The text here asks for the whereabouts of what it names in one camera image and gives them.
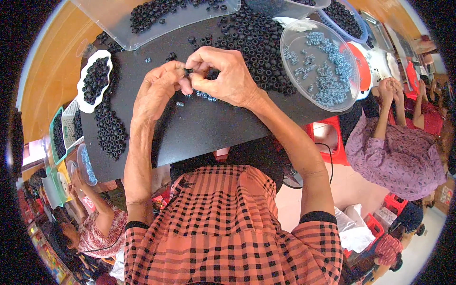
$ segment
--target plastic lid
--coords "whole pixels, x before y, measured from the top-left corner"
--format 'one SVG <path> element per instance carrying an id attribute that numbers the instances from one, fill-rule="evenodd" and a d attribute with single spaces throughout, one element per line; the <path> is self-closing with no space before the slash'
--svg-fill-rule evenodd
<path id="1" fill-rule="evenodd" d="M 316 94 L 319 91 L 316 85 L 316 79 L 318 77 L 316 70 L 320 67 L 324 62 L 332 69 L 333 73 L 335 69 L 334 63 L 328 60 L 328 55 L 322 52 L 318 46 L 309 46 L 306 44 L 307 42 L 307 34 L 309 32 L 322 32 L 324 37 L 329 39 L 330 42 L 335 44 L 339 47 L 340 51 L 344 51 L 344 55 L 346 55 L 346 59 L 348 63 L 351 65 L 352 75 L 350 77 L 350 91 L 347 92 L 347 98 L 344 99 L 342 103 L 334 104 L 333 106 L 325 106 L 317 102 Z M 285 58 L 286 51 L 285 49 L 289 47 L 289 52 L 293 51 L 298 56 L 298 64 L 292 65 L 290 60 Z M 313 55 L 315 60 L 312 64 L 315 64 L 317 67 L 309 71 L 307 74 L 306 79 L 302 79 L 301 75 L 295 76 L 295 70 L 303 67 L 306 68 L 308 66 L 304 65 L 306 61 L 305 55 L 301 53 L 302 50 L 307 51 L 307 55 Z M 348 110 L 353 106 L 356 101 L 356 98 L 359 93 L 360 87 L 360 78 L 359 78 L 359 71 L 357 68 L 356 60 L 348 48 L 346 42 L 333 30 L 329 27 L 325 26 L 322 23 L 313 20 L 297 20 L 289 24 L 283 31 L 282 37 L 280 39 L 280 53 L 282 56 L 282 61 L 284 64 L 284 68 L 290 77 L 290 81 L 293 85 L 298 89 L 298 91 L 307 99 L 309 99 L 312 103 L 317 105 L 318 107 L 331 111 L 331 112 L 343 112 Z M 308 91 L 310 85 L 313 86 L 313 90 L 311 92 Z"/>
<path id="2" fill-rule="evenodd" d="M 80 144 L 79 147 L 78 147 L 78 153 L 77 153 L 78 167 L 80 169 L 81 176 L 85 180 L 85 182 L 87 184 L 89 184 L 90 186 L 95 186 L 95 185 L 97 185 L 98 181 L 95 182 L 95 183 L 90 182 L 90 179 L 89 179 L 89 176 L 88 176 L 88 173 L 87 173 L 86 165 L 83 162 L 82 152 L 83 152 L 83 150 L 85 148 L 86 148 L 85 144 Z"/>

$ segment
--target person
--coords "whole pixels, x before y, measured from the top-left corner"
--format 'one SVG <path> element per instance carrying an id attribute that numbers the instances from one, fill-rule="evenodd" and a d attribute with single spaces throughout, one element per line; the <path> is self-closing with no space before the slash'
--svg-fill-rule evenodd
<path id="1" fill-rule="evenodd" d="M 67 247 L 95 258 L 107 258 L 118 253 L 124 246 L 124 228 L 127 223 L 127 213 L 110 202 L 102 199 L 97 193 L 101 183 L 88 185 L 76 169 L 71 177 L 69 192 L 76 205 L 76 212 L 81 223 L 76 230 L 71 223 L 61 223 L 63 234 L 67 237 Z M 87 210 L 79 200 L 76 191 L 80 189 L 94 203 L 95 212 L 88 215 Z"/>
<path id="2" fill-rule="evenodd" d="M 359 258 L 365 259 L 373 255 L 375 256 L 374 263 L 376 265 L 392 266 L 394 269 L 396 267 L 395 263 L 398 261 L 398 254 L 401 253 L 403 249 L 404 248 L 398 239 L 385 233 L 373 243 L 369 250 L 361 253 Z"/>
<path id="3" fill-rule="evenodd" d="M 416 101 L 407 98 L 405 101 L 405 120 L 409 129 L 422 129 L 431 135 L 440 135 L 446 110 L 439 108 L 428 101 L 425 83 L 420 79 L 420 93 Z"/>
<path id="4" fill-rule="evenodd" d="M 396 125 L 388 123 L 393 100 Z M 340 115 L 339 121 L 347 161 L 369 182 L 413 201 L 446 181 L 433 136 L 407 128 L 403 91 L 394 78 L 380 81 L 378 88 L 357 101 L 351 112 Z"/>
<path id="5" fill-rule="evenodd" d="M 421 225 L 423 218 L 423 199 L 408 201 L 402 212 L 389 227 L 389 232 L 401 227 L 402 233 L 411 233 Z"/>
<path id="6" fill-rule="evenodd" d="M 402 244 L 396 238 L 389 234 L 380 237 L 368 250 L 362 252 L 357 259 L 364 260 L 373 257 L 373 265 L 369 270 L 363 270 L 360 266 L 355 265 L 350 269 L 348 279 L 350 282 L 359 282 L 366 284 L 376 273 L 391 270 L 398 271 L 402 267 Z"/>
<path id="7" fill-rule="evenodd" d="M 193 69 L 189 79 L 184 68 Z M 209 68 L 220 70 L 217 79 L 205 79 Z M 174 180 L 173 198 L 153 218 L 155 124 L 175 91 L 188 94 L 192 88 L 252 111 L 283 145 L 305 181 L 301 219 L 291 233 L 278 221 L 277 181 L 249 164 L 268 160 L 264 152 L 256 159 L 245 153 L 247 159 L 236 165 L 197 166 L 194 159 L 176 165 L 197 168 Z M 256 86 L 240 52 L 201 47 L 186 63 L 171 61 L 151 70 L 139 88 L 130 126 L 126 283 L 337 284 L 342 248 L 325 163 L 309 136 Z"/>

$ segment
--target bowl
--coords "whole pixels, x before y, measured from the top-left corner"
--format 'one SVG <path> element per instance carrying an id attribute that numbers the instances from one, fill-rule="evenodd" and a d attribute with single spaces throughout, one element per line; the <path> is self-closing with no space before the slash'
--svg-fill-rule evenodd
<path id="1" fill-rule="evenodd" d="M 90 181 L 90 178 L 89 178 L 89 175 L 87 172 L 87 165 L 85 165 L 83 162 L 82 152 L 84 149 L 87 149 L 85 144 L 80 144 L 78 147 L 78 152 L 77 152 L 78 168 L 80 169 L 79 173 L 81 173 L 82 178 L 84 179 L 84 181 L 87 184 L 89 184 L 90 186 L 95 186 L 95 185 L 97 185 L 98 181 L 95 181 L 95 183 L 93 181 Z"/>
<path id="2" fill-rule="evenodd" d="M 314 31 L 323 33 L 325 38 L 329 39 L 330 42 L 339 47 L 339 50 L 343 50 L 345 59 L 352 70 L 352 74 L 349 80 L 349 90 L 346 93 L 347 97 L 341 103 L 334 104 L 333 106 L 325 106 L 317 102 L 315 97 L 315 94 L 319 91 L 318 87 L 315 84 L 318 77 L 316 70 L 326 61 L 328 66 L 334 72 L 335 65 L 328 60 L 328 55 L 322 52 L 318 46 L 309 46 L 306 44 L 307 34 Z M 291 62 L 285 58 L 285 50 L 287 47 L 289 47 L 289 52 L 294 51 L 298 55 L 299 62 L 297 65 L 293 66 Z M 308 72 L 306 79 L 302 79 L 301 76 L 295 77 L 295 70 L 297 68 L 306 67 L 303 64 L 305 58 L 304 55 L 301 54 L 301 50 L 306 50 L 307 55 L 313 54 L 315 56 L 313 64 L 317 65 L 313 71 Z M 313 20 L 294 21 L 289 24 L 282 33 L 282 37 L 280 39 L 280 53 L 282 56 L 284 68 L 290 77 L 290 81 L 298 89 L 298 91 L 312 103 L 330 112 L 343 112 L 353 106 L 360 88 L 359 71 L 357 68 L 355 56 L 349 49 L 346 42 L 335 31 L 326 25 Z M 312 93 L 308 91 L 308 87 L 311 84 L 314 85 L 314 90 Z"/>
<path id="3" fill-rule="evenodd" d="M 99 58 L 104 58 L 108 57 L 108 63 L 107 65 L 109 66 L 109 72 L 108 72 L 108 85 L 103 87 L 101 89 L 101 94 L 95 99 L 95 103 L 93 105 L 87 103 L 84 101 L 84 79 L 87 76 L 87 69 L 92 66 L 92 64 Z M 78 88 L 78 95 L 76 96 L 76 100 L 78 101 L 79 104 L 79 110 L 81 110 L 84 113 L 91 114 L 95 111 L 95 107 L 97 107 L 101 101 L 103 101 L 103 94 L 108 89 L 109 85 L 111 84 L 111 79 L 109 78 L 109 75 L 111 74 L 111 71 L 113 70 L 113 62 L 111 61 L 111 53 L 108 52 L 107 50 L 99 50 L 96 53 L 94 53 L 91 57 L 88 58 L 86 66 L 84 66 L 81 70 L 81 78 L 79 79 L 78 84 L 76 85 Z"/>
<path id="4" fill-rule="evenodd" d="M 357 39 L 353 36 L 351 36 L 349 33 L 347 33 L 344 29 L 342 29 L 341 27 L 339 27 L 338 24 L 336 24 L 329 16 L 328 14 L 326 14 L 323 9 L 318 9 L 317 10 L 317 13 L 318 13 L 318 16 L 320 17 L 321 21 L 323 22 L 323 24 L 327 25 L 328 27 L 330 27 L 331 29 L 333 29 L 336 33 L 338 33 L 344 40 L 346 41 L 354 41 L 354 42 L 357 42 L 357 43 L 365 43 L 367 40 L 368 40 L 368 30 L 366 28 L 366 23 L 363 21 L 363 19 L 361 18 L 361 16 L 358 14 L 358 12 L 356 11 L 356 9 L 350 5 L 350 3 L 348 3 L 347 1 L 345 0 L 332 0 L 332 1 L 337 1 L 337 2 L 340 2 L 341 4 L 343 4 L 345 6 L 345 8 L 347 10 L 350 11 L 350 13 L 355 17 L 355 20 L 356 22 L 358 23 L 359 27 L 361 28 L 361 32 L 363 32 L 361 34 L 361 38 L 360 39 Z"/>

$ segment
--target finger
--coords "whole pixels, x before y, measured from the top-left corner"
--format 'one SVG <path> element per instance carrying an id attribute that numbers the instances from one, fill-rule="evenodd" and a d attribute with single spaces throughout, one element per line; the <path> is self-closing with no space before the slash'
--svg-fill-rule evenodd
<path id="1" fill-rule="evenodd" d="M 178 83 L 184 95 L 193 93 L 192 84 L 190 83 L 190 80 L 188 78 L 184 77 L 181 80 L 179 80 Z"/>
<path id="2" fill-rule="evenodd" d="M 198 73 L 191 73 L 190 79 L 192 80 L 193 88 L 196 90 L 206 92 L 213 97 L 217 96 L 216 80 L 207 80 Z"/>
<path id="3" fill-rule="evenodd" d="M 185 67 L 198 69 L 205 62 L 210 67 L 222 71 L 230 65 L 230 57 L 233 56 L 232 52 L 214 47 L 201 47 L 188 57 Z"/>
<path id="4" fill-rule="evenodd" d="M 164 73 L 160 78 L 155 80 L 153 86 L 167 87 L 170 85 L 174 85 L 175 83 L 179 82 L 179 80 L 184 78 L 184 76 L 185 72 L 183 68 L 170 70 Z"/>
<path id="5" fill-rule="evenodd" d="M 167 62 L 167 63 L 149 71 L 145 76 L 145 80 L 146 79 L 150 80 L 153 83 L 157 79 L 162 77 L 168 71 L 183 69 L 184 67 L 185 67 L 185 64 L 183 62 L 179 62 L 177 60 L 172 60 L 170 62 Z"/>

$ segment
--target red plastic stool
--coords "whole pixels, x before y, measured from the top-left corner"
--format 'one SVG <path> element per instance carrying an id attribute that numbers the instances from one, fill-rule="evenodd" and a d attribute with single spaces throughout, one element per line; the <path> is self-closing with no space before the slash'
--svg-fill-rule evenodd
<path id="1" fill-rule="evenodd" d="M 376 218 L 373 217 L 372 214 L 368 214 L 368 220 L 365 221 L 367 227 L 370 229 L 372 232 L 373 236 L 375 237 L 375 240 L 370 243 L 368 247 L 364 251 L 367 251 L 371 248 L 371 246 L 385 233 L 385 230 L 383 230 L 382 224 L 380 224 L 379 221 L 377 221 Z M 346 258 L 348 258 L 352 254 L 352 250 L 344 250 L 343 254 L 345 255 Z"/>
<path id="2" fill-rule="evenodd" d="M 402 211 L 404 210 L 405 208 L 405 205 L 407 205 L 407 203 L 409 201 L 407 200 L 404 200 L 402 199 L 403 201 L 399 202 L 398 199 L 400 199 L 399 197 L 397 197 L 396 195 L 394 195 L 393 193 L 389 193 L 388 195 L 385 196 L 385 207 L 392 211 L 393 213 L 395 213 L 397 210 L 397 216 L 400 215 L 402 213 Z"/>
<path id="3" fill-rule="evenodd" d="M 342 134 L 341 134 L 341 129 L 340 129 L 340 125 L 339 125 L 339 117 L 338 116 L 334 116 L 334 117 L 331 117 L 331 118 L 327 118 L 327 119 L 318 121 L 317 123 L 331 125 L 336 130 L 336 133 L 337 133 L 337 146 L 335 147 L 335 149 L 333 149 L 333 151 L 331 153 L 332 163 L 333 164 L 342 164 L 342 165 L 345 165 L 345 166 L 350 166 L 350 164 L 347 161 L 347 157 L 345 155 L 345 149 L 343 147 Z M 306 126 L 304 126 L 302 128 L 309 135 L 309 137 L 313 141 L 315 141 L 313 123 L 308 124 L 308 125 L 306 125 Z M 322 156 L 322 158 L 323 158 L 323 160 L 325 162 L 331 163 L 331 158 L 329 156 L 329 153 L 320 152 L 320 154 L 321 154 L 321 156 Z"/>
<path id="4" fill-rule="evenodd" d="M 366 221 L 366 225 L 371 230 L 373 236 L 375 236 L 375 240 L 372 242 L 375 243 L 385 233 L 385 230 L 382 224 L 371 213 L 368 214 L 368 217 L 369 220 Z"/>

